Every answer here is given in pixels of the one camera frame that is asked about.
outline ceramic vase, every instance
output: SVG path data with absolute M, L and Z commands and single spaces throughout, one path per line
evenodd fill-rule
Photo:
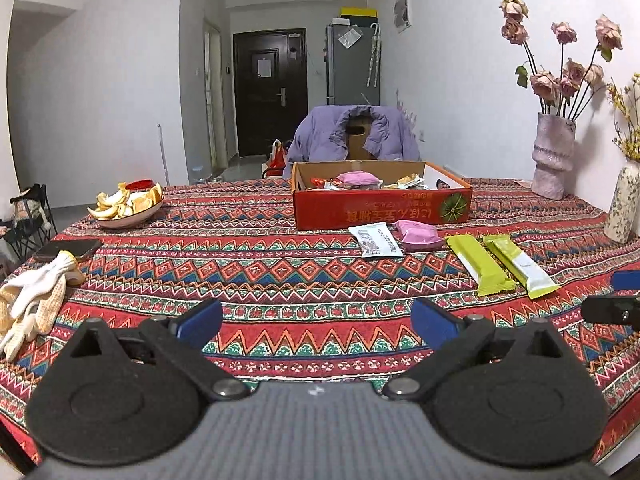
M 607 237 L 621 244 L 628 240 L 636 217 L 639 196 L 640 164 L 635 160 L 627 159 L 618 175 L 609 216 L 604 224 L 604 234 Z
M 553 114 L 538 113 L 538 134 L 533 143 L 531 190 L 545 198 L 560 200 L 564 196 L 564 174 L 574 168 L 575 123 Z

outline door handle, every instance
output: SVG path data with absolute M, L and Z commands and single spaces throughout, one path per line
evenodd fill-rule
M 280 88 L 280 93 L 276 94 L 280 98 L 280 106 L 283 108 L 287 106 L 287 89 L 283 86 Z

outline smartphone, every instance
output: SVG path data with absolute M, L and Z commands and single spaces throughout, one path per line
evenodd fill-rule
M 84 262 L 88 260 L 98 247 L 102 245 L 100 238 L 80 238 L 78 240 L 52 240 L 42 246 L 34 255 L 37 262 L 52 262 L 60 251 L 69 251 L 76 260 Z

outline white logo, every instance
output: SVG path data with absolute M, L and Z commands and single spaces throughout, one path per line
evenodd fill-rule
M 313 388 L 308 389 L 307 392 L 309 395 L 317 397 L 318 395 L 324 394 L 324 388 L 322 386 L 314 386 Z

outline table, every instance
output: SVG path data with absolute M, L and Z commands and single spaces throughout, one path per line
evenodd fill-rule
M 74 224 L 60 237 L 99 236 L 104 245 L 82 265 L 88 279 L 67 291 L 52 333 L 26 345 L 14 364 L 0 365 L 3 421 L 34 456 L 25 404 L 89 316 L 115 328 L 136 326 L 215 296 L 225 322 L 204 352 L 249 384 L 363 379 L 379 388 L 430 354 L 409 319 L 413 299 L 428 295 L 459 316 L 479 313 L 499 326 L 550 317 L 612 409 L 595 458 L 602 457 L 640 422 L 640 342 L 629 327 L 582 322 L 579 306 L 588 294 L 610 290 L 613 270 L 640 267 L 640 240 L 609 240 L 604 213 L 577 198 L 545 200 L 511 180 L 472 184 L 470 221 L 440 233 L 508 232 L 562 285 L 559 291 L 530 301 L 518 286 L 478 298 L 446 249 L 363 260 L 347 231 L 297 232 L 283 180 L 174 187 L 158 216 L 128 232 L 103 231 L 89 218 Z

